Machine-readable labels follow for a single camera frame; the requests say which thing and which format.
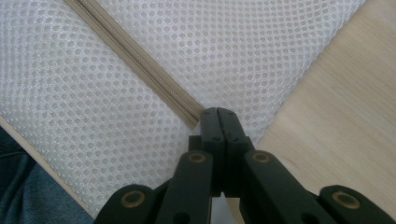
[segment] wood grain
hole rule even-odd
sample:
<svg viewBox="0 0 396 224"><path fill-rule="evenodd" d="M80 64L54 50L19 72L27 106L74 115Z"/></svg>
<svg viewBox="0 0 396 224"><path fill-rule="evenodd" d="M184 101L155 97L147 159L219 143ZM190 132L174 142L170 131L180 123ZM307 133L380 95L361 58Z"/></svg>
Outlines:
<svg viewBox="0 0 396 224"><path fill-rule="evenodd" d="M396 1L361 7L282 105L258 149L278 156L308 190L344 185L396 218Z"/></svg>

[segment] zipper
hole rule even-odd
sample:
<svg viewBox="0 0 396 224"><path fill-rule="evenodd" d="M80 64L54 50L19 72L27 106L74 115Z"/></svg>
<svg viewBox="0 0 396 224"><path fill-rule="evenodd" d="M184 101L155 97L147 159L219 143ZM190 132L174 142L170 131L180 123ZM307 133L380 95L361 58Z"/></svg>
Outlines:
<svg viewBox="0 0 396 224"><path fill-rule="evenodd" d="M64 0L190 128L204 108L145 52L95 0Z"/></svg>

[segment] blue denim fabric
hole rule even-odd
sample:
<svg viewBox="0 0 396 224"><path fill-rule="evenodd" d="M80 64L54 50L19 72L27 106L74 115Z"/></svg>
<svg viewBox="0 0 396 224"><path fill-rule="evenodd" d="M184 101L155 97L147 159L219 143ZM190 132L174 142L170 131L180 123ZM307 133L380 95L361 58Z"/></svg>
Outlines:
<svg viewBox="0 0 396 224"><path fill-rule="evenodd" d="M1 128L0 223L93 223L81 206Z"/></svg>

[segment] honeycomb mesh pattern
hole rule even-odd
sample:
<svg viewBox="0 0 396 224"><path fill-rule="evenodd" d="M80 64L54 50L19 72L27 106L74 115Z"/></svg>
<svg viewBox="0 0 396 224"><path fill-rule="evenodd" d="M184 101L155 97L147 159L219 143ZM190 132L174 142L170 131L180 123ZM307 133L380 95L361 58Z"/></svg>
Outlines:
<svg viewBox="0 0 396 224"><path fill-rule="evenodd" d="M101 5L194 99L235 111L257 142L362 2ZM0 115L94 217L116 189L167 179L191 133L62 0L0 1Z"/></svg>

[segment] black metal part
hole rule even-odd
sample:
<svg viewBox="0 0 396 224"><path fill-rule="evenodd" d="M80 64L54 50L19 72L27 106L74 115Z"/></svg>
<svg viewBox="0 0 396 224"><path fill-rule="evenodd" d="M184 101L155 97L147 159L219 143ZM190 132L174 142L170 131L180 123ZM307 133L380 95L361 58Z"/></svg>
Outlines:
<svg viewBox="0 0 396 224"><path fill-rule="evenodd" d="M319 203L341 224L391 224L393 219L356 190L343 186L322 189Z"/></svg>
<svg viewBox="0 0 396 224"><path fill-rule="evenodd" d="M210 223L212 165L203 151L181 156L155 223Z"/></svg>
<svg viewBox="0 0 396 224"><path fill-rule="evenodd" d="M274 155L254 150L238 117L223 108L202 113L201 135L190 136L171 180L155 190L118 190L94 223L207 224L211 198L222 192L240 198L246 224L396 224L353 189L327 187L319 196L306 191Z"/></svg>

